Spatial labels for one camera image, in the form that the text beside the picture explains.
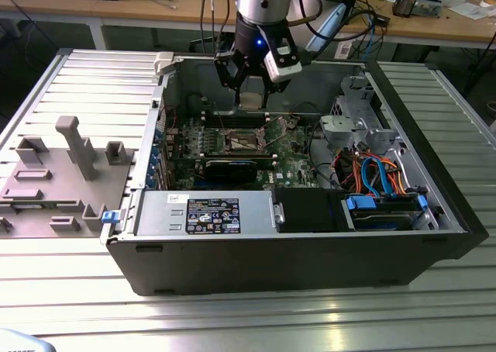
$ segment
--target label sticker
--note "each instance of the label sticker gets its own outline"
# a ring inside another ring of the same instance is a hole
[[[189,199],[187,215],[188,234],[241,233],[237,198]]]
[[[167,203],[188,203],[189,195],[168,195]]]

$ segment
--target black cable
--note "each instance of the black cable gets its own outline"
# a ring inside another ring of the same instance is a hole
[[[16,3],[16,1],[10,0],[10,2],[12,2],[12,4],[19,10],[19,12],[21,12],[24,15],[24,17],[26,17],[34,25],[34,27],[38,29],[38,31],[46,38],[46,40],[48,40],[48,42],[50,42],[50,44],[53,46],[53,48],[55,48],[55,50],[59,50],[58,45],[48,35],[45,34],[45,32],[38,26],[36,21],[31,19],[28,16],[28,14],[24,12],[24,10]]]
[[[319,10],[317,11],[316,14],[314,14],[313,16],[309,16],[307,17],[305,15],[305,8],[303,7],[303,0],[299,0],[300,2],[300,10],[301,10],[301,15],[303,16],[301,19],[299,20],[295,20],[295,21],[290,21],[288,22],[288,26],[289,27],[292,27],[292,26],[298,26],[298,25],[302,25],[302,24],[308,24],[309,22],[311,21],[314,21],[316,20],[323,12],[324,10],[324,6],[322,4],[322,0],[316,0],[318,3],[319,3]]]
[[[300,105],[304,105],[304,104],[310,105],[313,109],[315,109],[317,111],[318,114],[323,115],[322,111],[319,108],[317,108],[317,105],[315,105],[313,102],[299,102],[299,103],[295,104],[293,106],[293,108],[291,108],[291,110],[289,111],[289,114],[294,114],[296,108],[299,107]]]
[[[229,19],[229,14],[231,12],[231,8],[230,7],[231,7],[231,0],[227,0],[226,17],[224,18],[224,21],[222,22],[222,25],[220,26],[219,35],[217,36],[217,42],[215,44],[215,49],[216,50],[219,50],[220,49],[222,33],[224,32],[224,27],[227,24],[227,20]]]
[[[201,49],[203,53],[206,53],[205,49],[205,34],[203,33],[203,12],[205,11],[205,0],[201,0],[200,8],[200,37],[201,37]]]
[[[300,3],[301,16],[303,16],[304,18],[306,18],[307,15],[306,15],[306,12],[305,12],[305,6],[303,5],[303,0],[298,0],[298,2]],[[305,25],[307,26],[308,30],[310,30],[318,38],[322,38],[323,40],[327,38],[327,36],[324,36],[323,34],[319,33],[317,30],[315,30],[313,28],[313,26],[310,25],[310,22],[306,22]]]
[[[332,180],[329,179],[325,174],[323,174],[319,169],[315,166],[315,163],[313,162],[312,159],[312,140],[313,136],[315,135],[315,131],[317,130],[317,127],[320,126],[320,122],[317,122],[315,127],[313,128],[312,134],[310,136],[310,140],[308,142],[308,160],[310,161],[310,166],[312,166],[313,169],[315,169],[315,172],[319,174],[324,180],[326,180],[328,183],[332,184]]]
[[[373,17],[372,18],[372,21],[370,22],[370,25],[365,30],[363,30],[362,32],[360,32],[358,34],[353,34],[352,36],[346,36],[346,37],[343,37],[343,38],[336,38],[336,35],[339,33],[339,31],[348,22],[350,22],[350,20],[352,20],[355,17],[360,16],[360,15],[371,15]],[[375,11],[371,11],[369,9],[362,9],[360,11],[357,11],[355,13],[352,13],[351,15],[348,15],[348,17],[346,17],[341,22],[341,24],[339,25],[339,27],[336,30],[334,30],[334,32],[331,33],[331,35],[329,36],[329,38],[320,47],[320,49],[317,52],[315,52],[315,53],[312,54],[312,59],[313,60],[317,59],[322,54],[322,52],[324,52],[327,49],[327,47],[329,47],[329,44],[331,44],[332,41],[334,41],[334,42],[344,42],[345,40],[355,40],[359,36],[362,36],[363,34],[369,33],[369,31],[371,31],[372,28],[375,26],[375,23],[376,22],[377,22],[377,13],[375,13]]]

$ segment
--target desk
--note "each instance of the desk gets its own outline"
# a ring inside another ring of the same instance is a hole
[[[103,26],[137,26],[157,29],[199,29],[200,1],[176,0],[177,9],[169,9],[151,0],[15,0],[36,21],[69,22],[87,25],[99,50],[106,50]],[[391,18],[384,41],[427,46],[486,48],[496,25],[489,18],[473,21],[444,9],[439,19],[415,16],[403,19],[392,15],[391,3],[369,0],[378,12]],[[205,29],[210,29],[210,10],[205,7]],[[235,2],[225,31],[233,31]],[[215,2],[215,29],[219,30],[226,14],[226,0]],[[0,0],[0,18],[24,19],[9,0]],[[342,35],[363,29],[356,19],[343,28]]]

